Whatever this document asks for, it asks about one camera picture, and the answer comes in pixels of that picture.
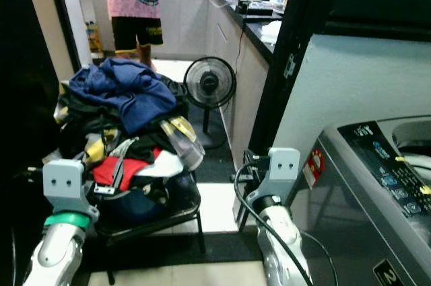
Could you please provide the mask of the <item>grey top-load washing machine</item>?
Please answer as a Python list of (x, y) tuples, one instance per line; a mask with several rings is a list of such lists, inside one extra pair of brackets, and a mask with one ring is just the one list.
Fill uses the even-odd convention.
[(431, 170), (431, 116), (326, 127), (314, 148), (323, 175), (290, 199), (314, 286), (431, 286), (431, 178), (411, 164)]

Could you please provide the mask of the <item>red garment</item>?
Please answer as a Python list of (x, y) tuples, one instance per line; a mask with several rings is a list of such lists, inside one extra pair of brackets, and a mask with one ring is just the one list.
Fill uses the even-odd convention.
[(129, 189), (136, 176), (143, 176), (139, 174), (142, 170), (148, 166), (155, 164), (155, 160), (163, 152), (163, 149), (159, 147), (145, 148), (141, 150), (127, 151), (123, 156), (107, 156), (98, 166), (92, 169), (92, 175), (94, 182), (99, 184), (111, 185), (112, 182), (112, 170), (114, 168), (114, 158), (119, 157), (121, 159), (121, 185), (117, 190), (126, 191)]

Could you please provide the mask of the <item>grey yellow garment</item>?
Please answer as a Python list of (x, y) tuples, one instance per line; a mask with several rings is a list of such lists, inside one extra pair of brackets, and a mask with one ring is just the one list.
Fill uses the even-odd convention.
[(161, 120), (160, 128), (188, 170), (196, 170), (205, 157), (205, 148), (196, 131), (182, 116)]

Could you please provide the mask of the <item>red round sticker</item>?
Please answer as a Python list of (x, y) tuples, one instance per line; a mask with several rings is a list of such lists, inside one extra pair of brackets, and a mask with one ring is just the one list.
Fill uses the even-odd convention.
[(308, 155), (304, 168), (302, 169), (302, 175), (308, 187), (313, 188), (319, 181), (323, 170), (325, 169), (325, 156), (320, 148), (314, 148)]

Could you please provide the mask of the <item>black tray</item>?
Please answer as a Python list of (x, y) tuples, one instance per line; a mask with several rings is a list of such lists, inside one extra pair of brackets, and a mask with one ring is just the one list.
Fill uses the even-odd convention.
[(235, 7), (235, 11), (240, 15), (263, 17), (272, 16), (274, 9), (269, 2), (240, 0)]

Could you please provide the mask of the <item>yellow bottle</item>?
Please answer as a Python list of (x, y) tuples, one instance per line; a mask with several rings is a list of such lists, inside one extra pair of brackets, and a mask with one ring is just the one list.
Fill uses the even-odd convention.
[(98, 24), (93, 21), (86, 22), (86, 34), (91, 53), (101, 53), (102, 43)]

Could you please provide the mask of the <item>white folded cloth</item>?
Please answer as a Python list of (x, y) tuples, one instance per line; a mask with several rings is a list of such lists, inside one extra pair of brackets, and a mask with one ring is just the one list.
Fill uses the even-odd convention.
[(261, 41), (267, 45), (274, 45), (277, 42), (277, 37), (282, 28), (280, 20), (268, 22), (261, 26)]

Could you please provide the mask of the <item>black door frame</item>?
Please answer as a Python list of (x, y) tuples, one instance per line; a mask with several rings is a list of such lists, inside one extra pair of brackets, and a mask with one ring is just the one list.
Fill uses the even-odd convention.
[(265, 155), (274, 146), (310, 38), (324, 26), (332, 4), (333, 0), (288, 0), (247, 149), (250, 153)]

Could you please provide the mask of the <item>black chair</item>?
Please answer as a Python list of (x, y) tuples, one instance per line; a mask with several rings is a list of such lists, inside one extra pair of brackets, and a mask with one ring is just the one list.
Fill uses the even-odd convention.
[(164, 205), (133, 191), (120, 199), (104, 201), (100, 205), (102, 217), (96, 222), (96, 237), (84, 247), (82, 269), (89, 273), (105, 271), (110, 283), (114, 283), (116, 271), (150, 268), (178, 251), (178, 246), (171, 246), (160, 231), (186, 222), (197, 224), (192, 239), (198, 251), (206, 252), (202, 196), (197, 182), (194, 170), (167, 178), (164, 190), (169, 199)]

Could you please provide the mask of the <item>black garment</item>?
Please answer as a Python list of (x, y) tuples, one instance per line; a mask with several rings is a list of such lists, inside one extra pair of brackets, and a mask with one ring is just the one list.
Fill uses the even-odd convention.
[(82, 159), (87, 166), (98, 165), (108, 156), (154, 163), (161, 153), (176, 155), (160, 127), (130, 133), (113, 106), (89, 102), (59, 84), (59, 98), (53, 114), (61, 129), (59, 153), (65, 159)]

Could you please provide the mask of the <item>black standing fan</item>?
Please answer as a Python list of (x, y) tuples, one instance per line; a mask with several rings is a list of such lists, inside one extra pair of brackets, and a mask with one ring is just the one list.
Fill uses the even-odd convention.
[(213, 123), (213, 112), (224, 107), (235, 95), (235, 70), (222, 58), (195, 59), (186, 69), (183, 87), (188, 101), (200, 109), (202, 118), (192, 124), (203, 147), (221, 147), (227, 141), (223, 127)]

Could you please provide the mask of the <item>dark blue garment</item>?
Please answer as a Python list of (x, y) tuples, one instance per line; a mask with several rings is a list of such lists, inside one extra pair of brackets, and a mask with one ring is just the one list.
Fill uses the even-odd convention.
[(176, 107), (176, 96), (160, 74), (133, 59), (105, 59), (77, 71), (68, 81), (71, 92), (91, 104), (118, 112), (127, 133), (142, 132), (157, 117)]

